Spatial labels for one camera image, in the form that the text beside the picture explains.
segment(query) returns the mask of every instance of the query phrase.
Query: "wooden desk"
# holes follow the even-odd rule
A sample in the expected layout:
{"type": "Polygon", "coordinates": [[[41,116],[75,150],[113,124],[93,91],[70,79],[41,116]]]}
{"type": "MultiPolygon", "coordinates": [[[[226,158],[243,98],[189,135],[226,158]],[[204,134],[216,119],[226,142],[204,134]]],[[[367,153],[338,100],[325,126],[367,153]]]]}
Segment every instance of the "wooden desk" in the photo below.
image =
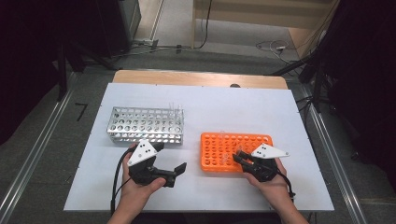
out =
{"type": "Polygon", "coordinates": [[[212,87],[230,87],[232,84],[238,84],[241,88],[288,89],[283,77],[155,70],[121,70],[116,73],[113,82],[212,87]]]}
{"type": "Polygon", "coordinates": [[[151,195],[144,211],[274,212],[241,174],[201,169],[200,136],[220,131],[269,134],[275,147],[290,154],[282,162],[297,194],[297,208],[333,210],[298,108],[282,77],[119,71],[106,88],[64,211],[109,210],[115,168],[129,145],[112,142],[106,133],[113,106],[166,108],[170,102],[184,110],[183,144],[165,145],[155,166],[173,170],[186,162],[187,169],[173,188],[151,195]],[[243,88],[224,88],[233,83],[243,88]]]}
{"type": "MultiPolygon", "coordinates": [[[[192,47],[195,20],[206,20],[209,2],[193,0],[192,47]]],[[[213,0],[209,19],[289,27],[294,46],[304,57],[327,29],[338,3],[339,0],[213,0]]]]}

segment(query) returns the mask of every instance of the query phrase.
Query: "table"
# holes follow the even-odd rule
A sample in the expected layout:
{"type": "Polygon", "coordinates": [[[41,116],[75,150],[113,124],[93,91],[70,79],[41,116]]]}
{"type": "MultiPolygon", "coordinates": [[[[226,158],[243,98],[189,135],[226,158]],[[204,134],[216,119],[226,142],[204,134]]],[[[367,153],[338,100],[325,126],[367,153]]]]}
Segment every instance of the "table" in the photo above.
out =
{"type": "Polygon", "coordinates": [[[182,104],[185,111],[184,142],[181,146],[165,145],[154,165],[173,170],[185,161],[187,169],[177,178],[173,188],[161,188],[154,193],[144,211],[273,211],[241,174],[201,170],[200,133],[211,131],[271,135],[276,147],[290,153],[290,157],[282,161],[297,193],[297,208],[302,211],[333,210],[297,106],[286,87],[282,77],[170,71],[117,72],[114,83],[107,86],[64,210],[109,210],[117,162],[127,148],[125,144],[111,142],[106,135],[112,107],[168,107],[169,102],[182,104]],[[272,89],[261,89],[258,80],[264,87],[272,89]],[[243,88],[227,88],[230,83],[243,88]]]}
{"type": "MultiPolygon", "coordinates": [[[[192,48],[195,20],[206,20],[209,2],[193,0],[192,48]]],[[[299,56],[304,57],[327,29],[338,3],[339,0],[214,0],[209,19],[289,27],[294,46],[299,56]]]]}

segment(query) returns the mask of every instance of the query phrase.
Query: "white table top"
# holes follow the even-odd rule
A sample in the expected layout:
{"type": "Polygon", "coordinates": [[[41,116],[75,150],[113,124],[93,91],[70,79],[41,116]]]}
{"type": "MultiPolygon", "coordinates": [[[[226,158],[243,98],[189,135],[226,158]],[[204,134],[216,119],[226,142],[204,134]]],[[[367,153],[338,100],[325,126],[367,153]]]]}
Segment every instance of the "white table top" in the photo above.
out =
{"type": "Polygon", "coordinates": [[[113,143],[106,133],[113,106],[184,109],[182,146],[165,145],[154,165],[186,172],[173,188],[161,188],[144,211],[271,211],[259,191],[241,174],[206,173],[200,167],[200,135],[204,132],[259,133],[288,151],[281,159],[301,211],[332,211],[332,201],[318,168],[291,91],[199,86],[110,83],[70,189],[65,211],[107,211],[117,163],[128,145],[113,143]]]}

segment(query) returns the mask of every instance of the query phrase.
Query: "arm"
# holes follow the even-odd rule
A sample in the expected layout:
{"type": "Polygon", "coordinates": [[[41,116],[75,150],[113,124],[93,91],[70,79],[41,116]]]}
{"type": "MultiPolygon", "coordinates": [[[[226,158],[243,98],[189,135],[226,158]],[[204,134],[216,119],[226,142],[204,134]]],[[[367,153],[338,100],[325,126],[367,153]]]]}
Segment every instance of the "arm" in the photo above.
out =
{"type": "MultiPolygon", "coordinates": [[[[286,175],[286,169],[280,159],[276,159],[276,165],[280,172],[286,175]]],[[[264,198],[279,214],[283,223],[308,223],[291,201],[288,185],[280,175],[276,175],[274,179],[268,182],[259,182],[253,175],[248,173],[244,173],[244,175],[251,185],[260,190],[264,198]]]]}
{"type": "Polygon", "coordinates": [[[121,189],[119,205],[111,219],[107,222],[112,223],[128,223],[142,211],[149,196],[165,184],[165,179],[157,178],[147,186],[137,185],[128,175],[128,160],[132,153],[128,153],[122,161],[122,183],[128,181],[121,189]]]}

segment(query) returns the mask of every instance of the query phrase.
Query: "orange plastic rack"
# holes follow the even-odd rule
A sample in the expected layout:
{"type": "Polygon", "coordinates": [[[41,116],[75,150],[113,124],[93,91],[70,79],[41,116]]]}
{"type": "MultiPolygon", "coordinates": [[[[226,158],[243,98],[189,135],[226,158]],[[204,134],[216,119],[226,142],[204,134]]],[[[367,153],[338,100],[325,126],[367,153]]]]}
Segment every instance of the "orange plastic rack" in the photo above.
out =
{"type": "Polygon", "coordinates": [[[201,168],[208,172],[242,172],[241,165],[233,161],[238,149],[251,153],[259,145],[272,146],[272,138],[251,133],[202,133],[201,168]]]}

